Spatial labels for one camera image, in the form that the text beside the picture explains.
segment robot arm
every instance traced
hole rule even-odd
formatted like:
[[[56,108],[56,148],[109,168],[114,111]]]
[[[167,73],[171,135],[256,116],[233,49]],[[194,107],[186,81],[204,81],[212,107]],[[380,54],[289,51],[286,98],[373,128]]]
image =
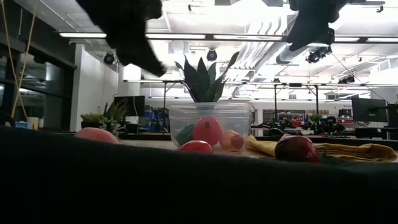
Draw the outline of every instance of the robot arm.
[[[132,63],[158,77],[166,72],[146,38],[146,20],[162,16],[160,0],[76,1],[106,34],[123,65]]]
[[[339,11],[348,3],[361,3],[366,0],[290,0],[290,8],[298,11],[295,24],[287,38],[291,51],[313,42],[332,44],[335,31],[329,28],[339,18]]]

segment plastic fruit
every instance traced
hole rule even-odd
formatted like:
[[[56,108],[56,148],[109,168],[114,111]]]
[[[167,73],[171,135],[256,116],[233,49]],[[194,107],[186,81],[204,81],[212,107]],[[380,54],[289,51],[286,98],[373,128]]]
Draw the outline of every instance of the plastic fruit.
[[[213,149],[211,148],[211,145],[209,145],[205,141],[192,140],[181,146],[180,152],[197,152],[202,154],[212,154]]]
[[[194,124],[186,125],[175,138],[180,146],[193,140],[193,127]]]
[[[113,136],[113,134],[100,128],[83,128],[75,134],[75,137],[92,141],[119,144],[119,140]]]
[[[285,134],[275,147],[278,160],[291,162],[319,162],[317,150],[309,138]]]
[[[213,116],[202,117],[193,128],[193,139],[205,141],[211,146],[217,144],[222,135],[223,130]]]
[[[222,137],[221,137],[220,146],[221,146],[223,149],[226,149],[226,150],[233,150],[233,149],[235,149],[234,146],[233,146],[232,143],[231,143],[231,138],[232,138],[233,136],[235,136],[235,135],[239,135],[239,133],[234,132],[234,131],[227,131],[227,132],[225,132],[225,133],[222,135]]]
[[[231,144],[235,149],[240,150],[244,145],[244,139],[239,134],[234,135],[231,138]]]

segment window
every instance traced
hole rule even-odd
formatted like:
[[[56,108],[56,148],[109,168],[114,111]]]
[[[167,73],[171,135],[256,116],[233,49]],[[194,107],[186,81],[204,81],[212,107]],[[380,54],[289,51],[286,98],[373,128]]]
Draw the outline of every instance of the window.
[[[58,66],[46,62],[45,59],[28,54],[21,56],[20,70],[22,71],[23,64],[27,60],[23,84],[34,88],[40,88],[45,91],[50,91],[56,94],[69,94],[70,92],[65,88],[65,78],[67,74]]]
[[[0,78],[6,77],[7,58],[0,56]]]
[[[54,131],[64,129],[62,114],[65,99],[24,88],[20,89],[20,93],[28,117],[43,119],[44,129]],[[17,102],[16,121],[26,121],[21,101]]]
[[[0,84],[0,108],[2,106],[2,98],[4,96],[4,85]]]

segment cable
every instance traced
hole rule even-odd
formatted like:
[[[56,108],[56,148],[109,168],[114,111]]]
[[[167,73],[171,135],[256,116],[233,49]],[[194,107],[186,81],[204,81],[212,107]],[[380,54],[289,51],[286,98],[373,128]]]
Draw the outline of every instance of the cable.
[[[358,79],[353,72],[351,72],[337,57],[336,55],[334,55],[333,53],[331,53],[334,58],[340,63],[341,66],[343,66],[345,68],[345,70],[347,70],[347,72],[349,72],[352,76],[354,76],[354,78],[356,78],[362,85],[364,85],[366,88],[368,88],[372,93],[376,94],[376,96],[380,97],[380,99],[384,100],[385,102],[387,102],[389,104],[389,102],[384,99],[383,97],[381,97],[379,94],[377,94],[374,90],[372,90],[370,87],[368,87],[365,83],[363,83],[360,79]]]
[[[14,75],[14,81],[15,81],[15,85],[18,83],[18,79],[17,79],[17,75],[15,73],[15,66],[14,66],[14,61],[12,59],[12,53],[11,53],[11,44],[10,44],[10,39],[9,39],[9,35],[8,35],[8,26],[7,26],[7,18],[6,18],[6,7],[4,5],[4,0],[2,0],[1,2],[1,9],[2,9],[2,17],[4,20],[4,29],[6,30],[6,40],[7,40],[7,46],[8,46],[8,53],[9,53],[9,57],[11,60],[11,68],[12,68],[12,74]],[[21,106],[22,106],[22,110],[24,112],[25,118],[27,120],[27,114],[26,114],[26,110],[24,107],[24,103],[22,102],[22,98],[19,96],[19,88],[17,89],[17,96],[16,96],[16,101],[18,100],[21,101]],[[12,113],[11,113],[11,117],[14,117],[14,113],[15,113],[15,109],[13,107]]]
[[[28,39],[27,39],[24,66],[22,67],[21,77],[20,77],[20,79],[19,79],[17,97],[16,97],[16,99],[15,99],[15,101],[14,101],[14,106],[12,107],[12,113],[11,113],[11,116],[12,116],[12,117],[14,117],[14,113],[15,113],[15,109],[16,109],[16,106],[17,106],[18,97],[21,99],[21,102],[22,102],[21,93],[20,93],[19,90],[21,89],[22,81],[23,81],[23,79],[24,79],[24,74],[25,74],[25,69],[26,69],[26,63],[27,63],[27,55],[28,55],[28,53],[29,53],[30,42],[31,42],[31,40],[32,40],[32,33],[33,33],[33,27],[34,27],[34,24],[35,24],[35,18],[36,18],[37,3],[38,3],[38,1],[39,1],[39,0],[36,0],[36,1],[35,1],[35,8],[34,8],[33,17],[32,17],[32,24],[30,25],[29,37],[28,37]]]

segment clear plastic container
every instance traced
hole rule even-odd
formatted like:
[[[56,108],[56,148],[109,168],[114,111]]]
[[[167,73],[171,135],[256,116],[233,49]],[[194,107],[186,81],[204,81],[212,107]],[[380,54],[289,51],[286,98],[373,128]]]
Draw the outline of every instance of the clear plastic container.
[[[172,141],[177,147],[191,140],[203,140],[213,148],[241,150],[250,133],[253,109],[246,102],[170,105]]]

